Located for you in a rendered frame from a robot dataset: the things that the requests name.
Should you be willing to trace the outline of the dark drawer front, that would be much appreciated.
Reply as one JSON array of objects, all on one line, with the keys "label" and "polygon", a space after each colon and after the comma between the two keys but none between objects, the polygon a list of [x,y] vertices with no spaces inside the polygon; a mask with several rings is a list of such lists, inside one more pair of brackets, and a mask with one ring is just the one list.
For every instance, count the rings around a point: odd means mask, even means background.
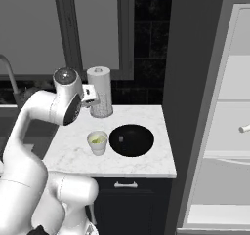
[{"label": "dark drawer front", "polygon": [[[172,180],[169,178],[140,178],[140,177],[96,177],[100,189],[141,189],[152,190],[155,193],[169,191],[172,186]],[[133,183],[138,188],[114,188],[115,182]]]}]

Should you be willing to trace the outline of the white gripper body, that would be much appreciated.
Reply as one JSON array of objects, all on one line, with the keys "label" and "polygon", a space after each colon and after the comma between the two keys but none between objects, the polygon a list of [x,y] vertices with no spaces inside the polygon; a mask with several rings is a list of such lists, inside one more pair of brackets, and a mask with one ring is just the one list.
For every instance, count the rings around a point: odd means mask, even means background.
[{"label": "white gripper body", "polygon": [[93,105],[97,105],[100,103],[100,99],[99,98],[94,98],[94,99],[88,99],[88,100],[83,100],[82,101],[82,106],[89,108]]}]

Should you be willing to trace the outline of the silver tap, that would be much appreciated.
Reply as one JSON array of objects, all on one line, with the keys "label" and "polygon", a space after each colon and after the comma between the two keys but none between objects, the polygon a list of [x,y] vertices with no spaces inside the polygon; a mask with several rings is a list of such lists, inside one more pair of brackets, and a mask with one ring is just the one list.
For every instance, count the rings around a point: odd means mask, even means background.
[{"label": "silver tap", "polygon": [[9,79],[10,79],[14,94],[18,94],[19,89],[18,89],[16,80],[15,80],[15,77],[14,77],[12,67],[11,67],[8,59],[5,56],[3,56],[2,54],[0,54],[0,60],[4,63],[4,65],[5,65],[5,67],[6,67],[7,71],[8,71]]}]

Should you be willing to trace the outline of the white paper towel roll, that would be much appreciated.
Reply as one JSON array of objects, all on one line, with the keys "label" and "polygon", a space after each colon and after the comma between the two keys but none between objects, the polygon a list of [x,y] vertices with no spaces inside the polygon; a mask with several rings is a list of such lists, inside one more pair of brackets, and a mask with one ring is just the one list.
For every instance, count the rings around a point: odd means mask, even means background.
[{"label": "white paper towel roll", "polygon": [[95,118],[106,118],[113,113],[110,69],[104,66],[95,66],[87,70],[87,79],[98,93],[100,102],[90,108]]}]

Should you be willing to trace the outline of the black ice bowl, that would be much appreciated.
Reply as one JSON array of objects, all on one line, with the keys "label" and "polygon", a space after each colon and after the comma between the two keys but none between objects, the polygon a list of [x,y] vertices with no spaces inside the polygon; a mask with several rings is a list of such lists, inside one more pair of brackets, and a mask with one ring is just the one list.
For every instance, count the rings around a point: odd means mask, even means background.
[{"label": "black ice bowl", "polygon": [[146,127],[135,124],[122,125],[109,135],[110,147],[119,155],[139,157],[148,153],[154,144],[154,135]]}]

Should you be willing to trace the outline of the grey framed window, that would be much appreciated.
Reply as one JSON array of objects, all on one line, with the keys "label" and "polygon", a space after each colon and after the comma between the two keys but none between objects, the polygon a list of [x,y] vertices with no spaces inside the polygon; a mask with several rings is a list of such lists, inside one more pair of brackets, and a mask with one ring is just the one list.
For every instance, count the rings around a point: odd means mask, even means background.
[{"label": "grey framed window", "polygon": [[0,0],[0,54],[18,80],[50,80],[59,67],[83,80],[94,66],[134,78],[134,0]]}]

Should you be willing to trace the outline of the dark sink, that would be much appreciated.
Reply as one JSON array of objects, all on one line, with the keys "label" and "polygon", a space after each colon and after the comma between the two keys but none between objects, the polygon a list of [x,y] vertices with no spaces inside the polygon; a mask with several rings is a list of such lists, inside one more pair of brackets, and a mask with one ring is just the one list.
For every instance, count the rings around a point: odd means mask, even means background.
[{"label": "dark sink", "polygon": [[[0,105],[0,159],[18,117],[16,105]],[[43,159],[49,149],[58,126],[44,121],[32,120],[24,137],[24,144],[32,145],[32,152]]]}]

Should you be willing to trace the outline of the dark cupboard door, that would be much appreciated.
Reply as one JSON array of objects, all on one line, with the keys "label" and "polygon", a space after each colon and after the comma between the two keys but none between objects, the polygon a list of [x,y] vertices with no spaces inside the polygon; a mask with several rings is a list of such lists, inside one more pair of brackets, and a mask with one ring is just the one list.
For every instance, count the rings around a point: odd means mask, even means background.
[{"label": "dark cupboard door", "polygon": [[164,235],[168,197],[153,191],[102,191],[94,204],[100,235]]}]

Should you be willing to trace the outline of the glass of lemonade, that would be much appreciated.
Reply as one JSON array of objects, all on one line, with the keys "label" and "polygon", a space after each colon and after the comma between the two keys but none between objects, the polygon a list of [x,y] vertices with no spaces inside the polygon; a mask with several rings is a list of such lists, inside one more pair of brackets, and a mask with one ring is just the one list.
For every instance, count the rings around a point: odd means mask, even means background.
[{"label": "glass of lemonade", "polygon": [[103,131],[94,131],[88,134],[87,141],[96,156],[101,156],[105,153],[108,136]]}]

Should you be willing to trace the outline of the grey fridge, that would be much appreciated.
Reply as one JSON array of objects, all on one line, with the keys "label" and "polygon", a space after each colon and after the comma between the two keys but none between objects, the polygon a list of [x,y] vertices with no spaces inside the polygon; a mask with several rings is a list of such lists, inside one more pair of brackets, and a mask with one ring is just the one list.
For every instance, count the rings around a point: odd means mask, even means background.
[{"label": "grey fridge", "polygon": [[168,235],[250,235],[250,0],[172,0]]}]

